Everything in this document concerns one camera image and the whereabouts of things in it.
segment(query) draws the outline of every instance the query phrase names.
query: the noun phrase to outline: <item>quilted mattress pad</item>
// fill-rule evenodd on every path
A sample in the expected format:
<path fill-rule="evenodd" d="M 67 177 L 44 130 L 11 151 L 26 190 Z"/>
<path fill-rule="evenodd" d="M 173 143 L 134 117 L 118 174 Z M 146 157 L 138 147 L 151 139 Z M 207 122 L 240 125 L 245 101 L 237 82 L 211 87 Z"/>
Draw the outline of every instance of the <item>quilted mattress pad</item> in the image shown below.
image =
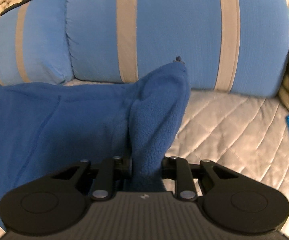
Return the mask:
<path fill-rule="evenodd" d="M 166 155 L 186 158 L 190 163 L 213 160 L 278 189 L 289 200 L 287 115 L 275 98 L 192 91 L 179 132 Z M 171 180 L 166 180 L 165 186 L 174 189 Z M 289 218 L 282 232 L 289 237 Z"/>

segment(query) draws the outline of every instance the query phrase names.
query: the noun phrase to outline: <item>bed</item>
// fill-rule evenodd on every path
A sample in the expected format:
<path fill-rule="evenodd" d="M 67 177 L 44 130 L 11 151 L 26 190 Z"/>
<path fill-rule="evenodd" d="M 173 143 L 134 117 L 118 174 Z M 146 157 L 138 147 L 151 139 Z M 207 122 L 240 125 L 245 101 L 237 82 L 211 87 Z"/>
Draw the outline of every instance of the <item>bed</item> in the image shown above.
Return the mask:
<path fill-rule="evenodd" d="M 73 80 L 66 85 L 80 84 L 94 82 Z M 289 200 L 288 114 L 278 98 L 192 90 L 166 156 L 179 156 L 190 163 L 210 159 L 278 189 Z M 164 184 L 173 190 L 173 181 Z M 289 218 L 282 232 L 289 237 Z"/>

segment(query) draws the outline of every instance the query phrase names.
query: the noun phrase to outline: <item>gray fabric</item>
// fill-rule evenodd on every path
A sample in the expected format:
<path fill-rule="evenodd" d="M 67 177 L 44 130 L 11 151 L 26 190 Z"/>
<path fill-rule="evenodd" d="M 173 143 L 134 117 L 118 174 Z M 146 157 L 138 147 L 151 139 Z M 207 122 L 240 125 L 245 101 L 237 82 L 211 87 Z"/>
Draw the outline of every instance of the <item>gray fabric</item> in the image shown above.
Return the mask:
<path fill-rule="evenodd" d="M 213 160 L 278 189 L 289 200 L 288 113 L 275 98 L 192 91 L 182 125 L 166 155 L 190 163 Z M 174 188 L 170 180 L 165 186 Z M 282 231 L 289 236 L 289 218 Z"/>

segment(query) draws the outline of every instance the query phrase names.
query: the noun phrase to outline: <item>bedding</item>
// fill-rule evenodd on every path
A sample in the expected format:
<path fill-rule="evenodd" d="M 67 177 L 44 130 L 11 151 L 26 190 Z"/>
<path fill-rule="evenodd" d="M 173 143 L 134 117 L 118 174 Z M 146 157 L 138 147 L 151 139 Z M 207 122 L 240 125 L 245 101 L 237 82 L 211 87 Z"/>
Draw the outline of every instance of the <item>bedding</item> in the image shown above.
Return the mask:
<path fill-rule="evenodd" d="M 77 79 L 134 82 L 178 54 L 192 88 L 264 97 L 279 89 L 289 50 L 286 0 L 67 1 Z"/>
<path fill-rule="evenodd" d="M 189 95 L 180 62 L 134 84 L 0 85 L 0 199 L 82 159 L 100 163 L 129 154 L 134 169 L 127 190 L 163 190 L 161 161 Z"/>
<path fill-rule="evenodd" d="M 0 84 L 73 79 L 66 0 L 32 0 L 0 17 Z"/>
<path fill-rule="evenodd" d="M 73 80 L 67 85 L 90 83 L 94 84 Z M 277 98 L 192 90 L 182 124 L 166 155 L 191 163 L 211 159 L 278 189 L 289 200 L 288 114 Z M 173 190 L 172 181 L 164 184 L 167 190 Z M 196 187 L 201 194 L 198 183 Z M 289 236 L 289 218 L 282 231 Z"/>

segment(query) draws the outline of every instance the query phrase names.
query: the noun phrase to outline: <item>blue pillow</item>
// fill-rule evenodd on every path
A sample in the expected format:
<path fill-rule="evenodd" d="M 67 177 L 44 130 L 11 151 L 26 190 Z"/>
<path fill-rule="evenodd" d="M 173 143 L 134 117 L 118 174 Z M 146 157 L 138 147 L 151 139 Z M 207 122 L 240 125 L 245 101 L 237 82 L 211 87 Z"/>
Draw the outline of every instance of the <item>blue pillow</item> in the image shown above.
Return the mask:
<path fill-rule="evenodd" d="M 216 86 L 227 74 L 219 69 L 223 28 L 228 30 L 221 0 L 68 0 L 73 72 L 81 80 L 134 82 L 181 55 L 192 88 L 274 96 L 289 51 L 286 0 L 235 2 L 239 55 L 228 89 Z M 131 79 L 121 71 L 126 67 L 133 72 Z"/>
<path fill-rule="evenodd" d="M 73 78 L 66 0 L 32 0 L 0 18 L 0 84 L 61 84 Z"/>

